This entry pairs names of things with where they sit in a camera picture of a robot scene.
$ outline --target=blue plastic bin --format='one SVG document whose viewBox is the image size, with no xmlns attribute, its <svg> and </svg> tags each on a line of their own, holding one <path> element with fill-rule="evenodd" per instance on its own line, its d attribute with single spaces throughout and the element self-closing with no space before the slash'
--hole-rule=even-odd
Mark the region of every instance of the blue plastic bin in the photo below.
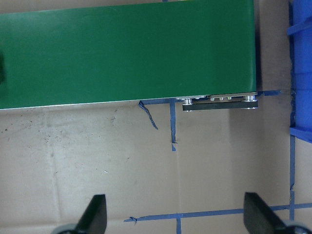
<svg viewBox="0 0 312 234">
<path fill-rule="evenodd" d="M 293 1 L 293 86 L 295 126 L 291 135 L 312 143 L 312 0 Z"/>
</svg>

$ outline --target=green panel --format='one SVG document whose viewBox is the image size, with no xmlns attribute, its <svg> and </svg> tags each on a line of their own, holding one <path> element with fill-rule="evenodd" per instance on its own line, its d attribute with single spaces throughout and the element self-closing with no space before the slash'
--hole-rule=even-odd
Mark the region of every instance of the green panel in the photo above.
<svg viewBox="0 0 312 234">
<path fill-rule="evenodd" d="M 252 0 L 0 15 L 0 108 L 253 92 Z"/>
</svg>

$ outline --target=blue tape line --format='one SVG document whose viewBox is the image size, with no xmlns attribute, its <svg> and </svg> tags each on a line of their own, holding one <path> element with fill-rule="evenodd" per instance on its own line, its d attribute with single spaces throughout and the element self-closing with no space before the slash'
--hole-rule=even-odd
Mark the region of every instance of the blue tape line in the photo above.
<svg viewBox="0 0 312 234">
<path fill-rule="evenodd" d="M 181 219 L 176 219 L 176 234 L 182 234 Z"/>
<path fill-rule="evenodd" d="M 290 201 L 289 201 L 289 219 L 294 220 L 294 183 L 295 183 L 295 136 L 290 138 Z"/>
<path fill-rule="evenodd" d="M 289 36 L 296 34 L 300 31 L 312 28 L 312 17 L 307 18 L 304 22 L 298 23 L 287 30 Z"/>
<path fill-rule="evenodd" d="M 295 209 L 305 209 L 305 208 L 312 208 L 312 203 L 303 203 L 303 204 L 296 204 L 294 206 Z"/>
<path fill-rule="evenodd" d="M 258 97 L 259 96 L 278 96 L 281 95 L 281 90 L 267 90 L 267 91 L 258 91 Z"/>
<path fill-rule="evenodd" d="M 289 205 L 271 206 L 273 211 L 288 210 Z M 232 209 L 232 210 L 220 210 L 220 211 L 204 211 L 193 213 L 180 213 L 180 214 L 159 214 L 150 215 L 137 218 L 136 221 L 149 221 L 149 220 L 163 220 L 163 219 L 178 219 L 178 218 L 191 218 L 191 217 L 204 217 L 204 216 L 216 216 L 216 215 L 235 215 L 243 214 L 244 209 Z M 124 222 L 133 222 L 133 217 L 126 219 Z"/>
<path fill-rule="evenodd" d="M 298 139 L 304 140 L 308 143 L 312 143 L 312 130 L 311 129 L 292 127 L 291 135 L 296 136 Z"/>
<path fill-rule="evenodd" d="M 154 126 L 154 128 L 156 128 L 158 130 L 158 128 L 157 128 L 157 126 L 156 126 L 156 124 L 152 118 L 150 111 L 144 106 L 144 103 L 142 101 L 140 101 L 138 103 L 138 106 L 147 113 L 148 117 L 150 118 L 152 125 Z"/>
<path fill-rule="evenodd" d="M 176 148 L 174 144 L 176 144 L 176 100 L 170 100 L 170 127 L 171 127 L 171 143 L 172 143 L 172 151 L 175 152 Z"/>
</svg>

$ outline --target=torn tape piece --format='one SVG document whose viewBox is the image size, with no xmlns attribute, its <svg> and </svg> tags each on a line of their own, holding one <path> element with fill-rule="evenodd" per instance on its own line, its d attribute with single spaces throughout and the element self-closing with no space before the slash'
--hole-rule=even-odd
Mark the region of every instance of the torn tape piece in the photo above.
<svg viewBox="0 0 312 234">
<path fill-rule="evenodd" d="M 171 143 L 172 143 L 172 151 L 175 152 L 176 148 L 174 144 L 176 142 L 176 100 L 170 100 L 170 127 L 171 127 Z"/>
<path fill-rule="evenodd" d="M 145 111 L 145 112 L 147 113 L 147 115 L 148 115 L 148 117 L 150 118 L 150 121 L 151 121 L 153 127 L 156 128 L 156 129 L 158 130 L 158 128 L 157 128 L 157 126 L 156 126 L 156 124 L 155 124 L 155 122 L 154 122 L 154 120 L 153 120 L 153 118 L 152 118 L 152 115 L 151 115 L 150 111 L 145 107 L 145 105 L 143 104 L 142 101 L 140 101 L 140 102 L 138 103 L 138 106 L 139 106 L 143 111 Z"/>
<path fill-rule="evenodd" d="M 176 148 L 173 144 L 171 144 L 171 148 L 172 148 L 172 152 L 175 152 L 176 151 Z"/>
<path fill-rule="evenodd" d="M 129 217 L 129 219 L 131 219 L 131 220 L 135 223 L 135 225 L 137 224 L 137 219 L 136 219 L 136 218 L 134 218 L 134 217 Z"/>
</svg>

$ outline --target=metal bracket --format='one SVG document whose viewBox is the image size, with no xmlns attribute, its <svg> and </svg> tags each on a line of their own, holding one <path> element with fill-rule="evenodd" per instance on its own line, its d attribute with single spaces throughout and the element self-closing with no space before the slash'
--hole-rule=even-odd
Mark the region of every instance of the metal bracket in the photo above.
<svg viewBox="0 0 312 234">
<path fill-rule="evenodd" d="M 221 94 L 197 97 L 180 97 L 183 100 L 183 111 L 191 112 L 198 110 L 215 110 L 215 109 L 256 109 L 258 101 L 255 98 L 257 92 Z"/>
</svg>

